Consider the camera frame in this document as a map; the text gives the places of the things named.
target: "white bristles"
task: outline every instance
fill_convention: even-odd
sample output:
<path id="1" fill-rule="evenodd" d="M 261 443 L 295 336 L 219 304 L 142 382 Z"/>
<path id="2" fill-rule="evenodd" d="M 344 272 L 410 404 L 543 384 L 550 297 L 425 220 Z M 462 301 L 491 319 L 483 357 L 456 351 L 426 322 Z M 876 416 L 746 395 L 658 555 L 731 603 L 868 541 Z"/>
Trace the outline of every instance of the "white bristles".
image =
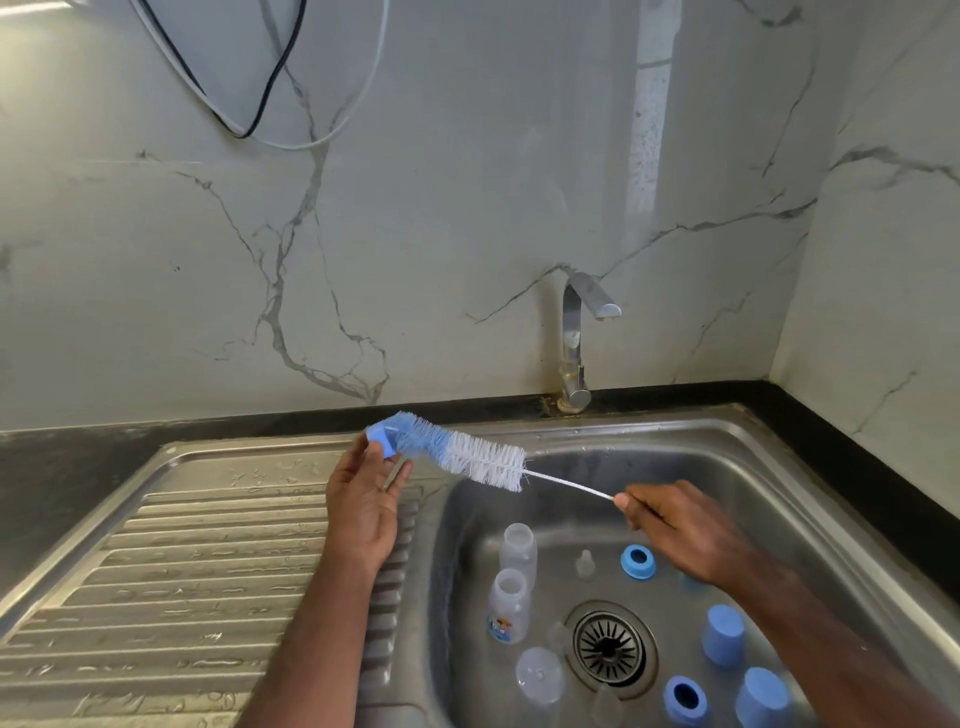
<path id="1" fill-rule="evenodd" d="M 466 475 L 478 483 L 519 493 L 526 459 L 523 448 L 499 445 L 453 430 L 440 467 L 450 473 Z"/>

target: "marble wall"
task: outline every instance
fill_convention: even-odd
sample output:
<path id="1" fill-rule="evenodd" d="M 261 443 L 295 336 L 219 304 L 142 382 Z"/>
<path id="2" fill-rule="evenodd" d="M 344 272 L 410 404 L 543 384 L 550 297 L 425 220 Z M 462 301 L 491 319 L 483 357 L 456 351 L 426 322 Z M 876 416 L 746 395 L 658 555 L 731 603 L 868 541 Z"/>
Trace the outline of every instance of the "marble wall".
<path id="1" fill-rule="evenodd" d="M 960 2 L 872 6 L 772 379 L 960 516 Z"/>
<path id="2" fill-rule="evenodd" d="M 250 118 L 293 0 L 155 5 Z M 593 388 L 766 376 L 858 5 L 406 0 L 312 154 L 225 137 L 127 0 L 0 16 L 0 429 L 557 391 L 561 262 L 623 308 Z M 329 127 L 379 13 L 309 5 L 263 136 Z"/>

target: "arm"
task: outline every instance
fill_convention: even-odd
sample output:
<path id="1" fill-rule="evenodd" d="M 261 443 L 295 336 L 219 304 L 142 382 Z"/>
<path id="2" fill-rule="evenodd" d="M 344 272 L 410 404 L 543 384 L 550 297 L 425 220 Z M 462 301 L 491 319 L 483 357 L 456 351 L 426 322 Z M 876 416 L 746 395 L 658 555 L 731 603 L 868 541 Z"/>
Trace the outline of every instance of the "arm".
<path id="1" fill-rule="evenodd" d="M 398 456 L 361 435 L 326 486 L 324 553 L 236 728 L 350 728 L 373 580 L 396 540 L 396 501 L 413 464 L 390 486 Z"/>
<path id="2" fill-rule="evenodd" d="M 960 720 L 834 617 L 690 483 L 631 485 L 614 502 L 691 576 L 722 589 L 777 650 L 831 728 L 960 728 Z"/>

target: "chrome faucet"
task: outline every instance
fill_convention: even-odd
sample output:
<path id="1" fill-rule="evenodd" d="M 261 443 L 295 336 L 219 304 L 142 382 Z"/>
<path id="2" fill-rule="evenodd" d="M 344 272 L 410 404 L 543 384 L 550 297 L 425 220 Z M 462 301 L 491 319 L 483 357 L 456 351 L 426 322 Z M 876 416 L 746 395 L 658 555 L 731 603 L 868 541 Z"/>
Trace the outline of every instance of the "chrome faucet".
<path id="1" fill-rule="evenodd" d="M 576 414 L 590 404 L 590 390 L 584 380 L 584 364 L 580 358 L 580 308 L 585 304 L 597 321 L 615 319 L 622 312 L 593 276 L 563 265 L 564 288 L 564 353 L 560 376 L 564 390 L 557 398 L 561 412 Z"/>

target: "blue ring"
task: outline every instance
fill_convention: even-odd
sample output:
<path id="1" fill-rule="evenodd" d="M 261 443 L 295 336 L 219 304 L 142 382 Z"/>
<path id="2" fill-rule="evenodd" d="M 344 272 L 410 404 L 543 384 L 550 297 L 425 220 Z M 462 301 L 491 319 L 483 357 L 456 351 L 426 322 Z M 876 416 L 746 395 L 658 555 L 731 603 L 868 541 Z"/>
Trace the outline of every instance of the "blue ring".
<path id="1" fill-rule="evenodd" d="M 633 579 L 649 579 L 657 573 L 657 562 L 646 546 L 631 544 L 620 554 L 620 566 Z"/>
<path id="2" fill-rule="evenodd" d="M 677 697 L 677 688 L 693 692 L 696 705 L 685 706 Z M 698 726 L 707 721 L 707 695 L 693 680 L 682 675 L 676 675 L 667 680 L 663 689 L 663 707 L 666 714 L 677 725 Z"/>

